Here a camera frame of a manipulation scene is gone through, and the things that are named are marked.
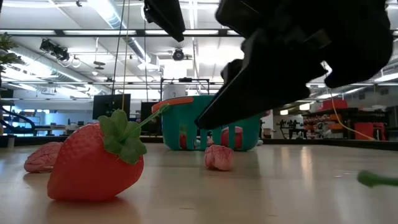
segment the green leaves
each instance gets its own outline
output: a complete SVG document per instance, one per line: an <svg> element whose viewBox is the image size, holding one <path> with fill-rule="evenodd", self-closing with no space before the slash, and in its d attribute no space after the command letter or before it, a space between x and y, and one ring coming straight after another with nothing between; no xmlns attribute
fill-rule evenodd
<svg viewBox="0 0 398 224"><path fill-rule="evenodd" d="M101 126L102 133L105 136L117 136L118 129L116 128L116 124L111 120L111 118L107 116L100 116L98 118L99 125Z"/></svg>
<svg viewBox="0 0 398 224"><path fill-rule="evenodd" d="M147 153L147 149L139 139L129 138L121 149L120 159L128 164L136 163L139 157L145 153Z"/></svg>
<svg viewBox="0 0 398 224"><path fill-rule="evenodd" d="M116 125L118 133L123 134L127 126L127 115L123 110L116 110L112 113L111 120Z"/></svg>
<svg viewBox="0 0 398 224"><path fill-rule="evenodd" d="M100 116L98 121L105 135L103 142L107 152L118 155L131 165L147 152L145 145L139 140L141 127L136 122L129 122L123 110L114 111L110 118Z"/></svg>
<svg viewBox="0 0 398 224"><path fill-rule="evenodd" d="M104 147L106 151L118 155L123 145L114 136L105 136Z"/></svg>

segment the fluorescent light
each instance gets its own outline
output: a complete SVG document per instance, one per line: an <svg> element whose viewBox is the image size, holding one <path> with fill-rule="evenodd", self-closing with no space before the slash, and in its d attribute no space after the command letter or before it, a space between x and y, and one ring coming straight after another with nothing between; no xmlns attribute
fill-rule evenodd
<svg viewBox="0 0 398 224"><path fill-rule="evenodd" d="M183 35L215 35L218 30L186 30Z"/></svg>
<svg viewBox="0 0 398 224"><path fill-rule="evenodd" d="M58 71L58 73L61 73L62 75L65 75L66 77L71 78L71 79L73 79L73 80L76 81L76 82L81 82L80 79L75 78L75 77L73 77L73 76L71 76L71 75L69 75L69 74L66 74L66 73L64 73L64 72Z"/></svg>
<svg viewBox="0 0 398 224"><path fill-rule="evenodd" d="M14 86L14 87L18 87L18 88L23 88L25 90L31 90L31 91L36 91L36 89L30 85L26 85L26 84L19 84L19 85L15 85L15 84L8 84L10 86Z"/></svg>
<svg viewBox="0 0 398 224"><path fill-rule="evenodd" d="M379 86L398 86L398 83L380 83Z"/></svg>
<svg viewBox="0 0 398 224"><path fill-rule="evenodd" d="M237 32L233 31L233 30L229 30L226 32L228 35L239 35Z"/></svg>
<svg viewBox="0 0 398 224"><path fill-rule="evenodd" d="M64 30L65 35L119 35L118 30ZM129 35L136 35L135 30L129 30ZM122 30L120 35L127 35L126 30Z"/></svg>
<svg viewBox="0 0 398 224"><path fill-rule="evenodd" d="M54 30L0 30L0 34L8 33L10 35L55 35Z"/></svg>
<svg viewBox="0 0 398 224"><path fill-rule="evenodd" d="M353 83L353 84L350 84L350 85L351 86L373 86L374 84L373 83Z"/></svg>
<svg viewBox="0 0 398 224"><path fill-rule="evenodd" d="M153 65L153 64L147 63L147 62L141 63L137 67L140 70L145 70L145 69L147 69L147 70L158 70L159 69L159 66Z"/></svg>
<svg viewBox="0 0 398 224"><path fill-rule="evenodd" d="M387 9L398 9L398 5L397 4L389 4L387 6Z"/></svg>
<svg viewBox="0 0 398 224"><path fill-rule="evenodd" d="M288 115L289 111L288 110L282 110L280 111L280 115Z"/></svg>
<svg viewBox="0 0 398 224"><path fill-rule="evenodd" d="M145 34L147 35L167 35L164 30L145 30Z"/></svg>
<svg viewBox="0 0 398 224"><path fill-rule="evenodd" d="M306 103L304 105L300 105L300 110L309 110L310 109L310 104Z"/></svg>
<svg viewBox="0 0 398 224"><path fill-rule="evenodd" d="M339 93L332 93L332 94L328 93L328 94L320 95L317 98L318 99L327 99L327 98L330 98L331 96L338 96L338 95L339 95Z"/></svg>
<svg viewBox="0 0 398 224"><path fill-rule="evenodd" d="M57 88L57 91L65 96L73 96L76 98L87 98L89 97L87 94L76 91L76 90L71 90L68 88Z"/></svg>
<svg viewBox="0 0 398 224"><path fill-rule="evenodd" d="M349 90L349 91L345 92L344 94L355 93L356 91L362 90L363 88L364 88L364 87L356 88L356 89L353 89L353 90Z"/></svg>
<svg viewBox="0 0 398 224"><path fill-rule="evenodd" d="M385 82L385 81L393 80L393 79L396 79L396 78L398 78L398 73L393 73L393 74L390 74L390 75L383 75L382 77L377 78L374 81L375 82Z"/></svg>

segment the table surface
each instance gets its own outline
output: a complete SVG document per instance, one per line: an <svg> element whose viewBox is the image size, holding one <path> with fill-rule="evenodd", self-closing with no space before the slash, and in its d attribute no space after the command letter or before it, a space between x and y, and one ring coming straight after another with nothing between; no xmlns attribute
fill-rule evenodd
<svg viewBox="0 0 398 224"><path fill-rule="evenodd" d="M204 168L204 152L147 148L139 182L103 203L50 200L49 174L23 169L36 147L0 151L0 223L398 223L398 188L355 179L361 169L397 175L396 152L264 145L217 172Z"/></svg>

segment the cable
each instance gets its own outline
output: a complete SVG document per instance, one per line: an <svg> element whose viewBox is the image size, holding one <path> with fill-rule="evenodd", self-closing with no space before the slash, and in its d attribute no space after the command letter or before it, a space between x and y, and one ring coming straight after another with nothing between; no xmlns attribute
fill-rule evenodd
<svg viewBox="0 0 398 224"><path fill-rule="evenodd" d="M124 5L126 3L126 0L123 0L123 7L122 7L122 16L120 17L120 27L119 27L119 38L118 38L118 46L116 50L116 58L114 61L114 70L113 70L113 83L112 83L112 95L114 94L114 83L116 81L116 67L118 66L118 56L119 56L119 46L120 46L120 36L122 33L122 27L123 27L123 15L124 15Z"/></svg>
<svg viewBox="0 0 398 224"><path fill-rule="evenodd" d="M147 23L144 21L144 30L147 29ZM149 97L148 97L148 69L147 69L147 37L144 37L144 61L145 61L145 87L147 90L147 102L149 102Z"/></svg>
<svg viewBox="0 0 398 224"><path fill-rule="evenodd" d="M130 23L130 0L129 7L127 10L127 32L126 32L126 40L129 38L129 23ZM126 52L124 54L124 75L123 75L123 94L122 94L122 110L124 110L124 88L126 86L126 69L127 69L127 46L126 44Z"/></svg>
<svg viewBox="0 0 398 224"><path fill-rule="evenodd" d="M333 110L335 111L335 115L336 115L336 118L337 118L337 121L339 122L339 124L340 124L343 128L345 128L345 129L347 129L347 130L349 130L349 131L353 131L354 133L357 133L357 134L359 134L359 135L362 135L362 136L368 138L370 141L375 141L374 138L369 137L369 136L367 136L367 135L365 135L365 134L363 134L363 133L361 133L361 132L359 132L359 131L353 130L353 129L351 129L351 128L345 126L345 125L343 125L343 123L340 121L340 119L339 119L339 117L338 117L337 110L336 110L336 107L335 107L335 101L334 101L334 99L333 99L333 95L332 95L331 92L330 92L330 96L331 96L331 104L332 104L332 106L333 106Z"/></svg>

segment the teal basket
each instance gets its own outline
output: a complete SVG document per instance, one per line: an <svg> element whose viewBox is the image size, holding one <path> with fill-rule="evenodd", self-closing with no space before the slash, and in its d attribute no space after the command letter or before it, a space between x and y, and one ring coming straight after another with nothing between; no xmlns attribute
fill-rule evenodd
<svg viewBox="0 0 398 224"><path fill-rule="evenodd" d="M161 105L170 105L170 109L162 114L163 139L169 148L172 150L205 150L208 132L212 133L214 144L221 145L223 142L225 145L228 142L228 147L236 151L248 151L256 146L260 129L259 115L213 130L201 129L200 138L197 138L198 128L194 120L212 99L213 96L210 95L186 96L162 101L152 107L154 113ZM229 134L224 133L224 136L221 136L221 131L226 127L229 128ZM242 128L241 134L235 133L235 127Z"/></svg>

